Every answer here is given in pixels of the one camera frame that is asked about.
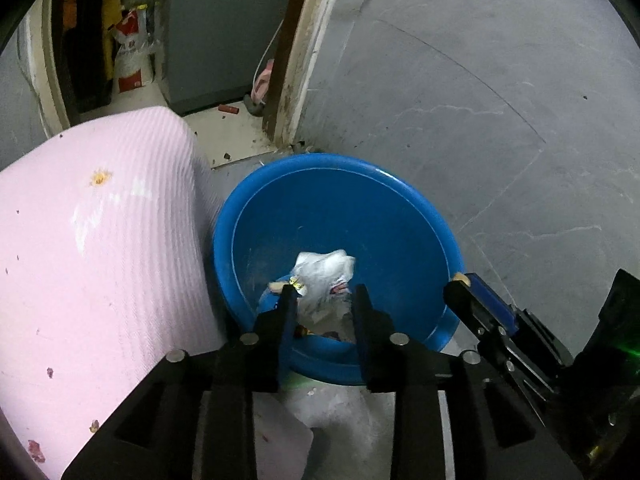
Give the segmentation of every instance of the black object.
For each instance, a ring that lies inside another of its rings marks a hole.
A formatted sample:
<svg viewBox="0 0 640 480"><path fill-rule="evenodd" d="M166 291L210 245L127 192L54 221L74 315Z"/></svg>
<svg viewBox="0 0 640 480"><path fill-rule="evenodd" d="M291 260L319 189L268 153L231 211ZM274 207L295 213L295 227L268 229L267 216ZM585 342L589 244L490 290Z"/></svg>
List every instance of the black object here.
<svg viewBox="0 0 640 480"><path fill-rule="evenodd" d="M599 326L575 361L532 313L502 302L474 274L448 283L444 297L478 335L478 351L430 351L396 332L363 285L353 294L367 387L396 392L392 480L445 480L451 467L456 480L637 477L638 280L618 272ZM254 480L252 391L277 390L295 311L287 285L253 333L209 354L170 352L63 480Z"/></svg>

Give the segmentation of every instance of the yellow object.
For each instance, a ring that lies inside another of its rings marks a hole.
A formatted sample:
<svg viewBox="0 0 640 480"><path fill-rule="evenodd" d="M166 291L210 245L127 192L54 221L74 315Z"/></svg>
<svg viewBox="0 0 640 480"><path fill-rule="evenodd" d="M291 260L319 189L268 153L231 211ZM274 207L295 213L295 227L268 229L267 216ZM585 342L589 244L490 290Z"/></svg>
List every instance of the yellow object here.
<svg viewBox="0 0 640 480"><path fill-rule="evenodd" d="M107 81L113 79L113 38L111 28L122 20L120 0L102 0L102 53L104 55L104 75Z"/></svg>

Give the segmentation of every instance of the blue plastic bucket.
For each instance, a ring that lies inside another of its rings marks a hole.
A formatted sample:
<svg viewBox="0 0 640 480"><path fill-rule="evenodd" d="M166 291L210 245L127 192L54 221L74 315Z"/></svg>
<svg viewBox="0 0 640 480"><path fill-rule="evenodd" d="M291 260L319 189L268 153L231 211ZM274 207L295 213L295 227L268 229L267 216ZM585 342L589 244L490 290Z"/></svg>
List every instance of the blue plastic bucket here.
<svg viewBox="0 0 640 480"><path fill-rule="evenodd" d="M226 200L213 262L227 307L250 331L269 282L301 251L344 249L356 257L351 285L364 283L396 330L441 350L458 326L442 288L463 270L444 219L413 187L356 158L327 153L272 162ZM291 367L335 384L362 384L354 344L317 335L294 341Z"/></svg>

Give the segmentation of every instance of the gray floor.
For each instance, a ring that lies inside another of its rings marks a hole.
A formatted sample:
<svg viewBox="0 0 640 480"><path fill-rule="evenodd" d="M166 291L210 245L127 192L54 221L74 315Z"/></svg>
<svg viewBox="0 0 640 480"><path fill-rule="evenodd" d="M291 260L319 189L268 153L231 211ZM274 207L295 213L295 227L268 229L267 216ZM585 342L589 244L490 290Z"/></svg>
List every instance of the gray floor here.
<svg viewBox="0 0 640 480"><path fill-rule="evenodd" d="M582 349L640 275L640 50L607 0L338 0L298 138L387 168Z"/></svg>

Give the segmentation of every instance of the stain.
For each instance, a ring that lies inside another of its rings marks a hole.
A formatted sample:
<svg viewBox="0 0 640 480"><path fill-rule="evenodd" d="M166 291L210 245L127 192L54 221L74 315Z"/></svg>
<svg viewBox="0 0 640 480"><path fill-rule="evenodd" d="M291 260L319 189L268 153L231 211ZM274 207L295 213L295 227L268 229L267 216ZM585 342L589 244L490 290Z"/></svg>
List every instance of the stain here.
<svg viewBox="0 0 640 480"><path fill-rule="evenodd" d="M91 176L91 185L102 186L103 184L106 184L110 178L111 178L110 171L105 171L105 170L94 171L94 174L92 174Z"/></svg>
<svg viewBox="0 0 640 480"><path fill-rule="evenodd" d="M40 449L40 444L38 444L35 440L29 440L29 454L31 458L33 458L34 462L38 464L44 464L45 458L42 450Z"/></svg>

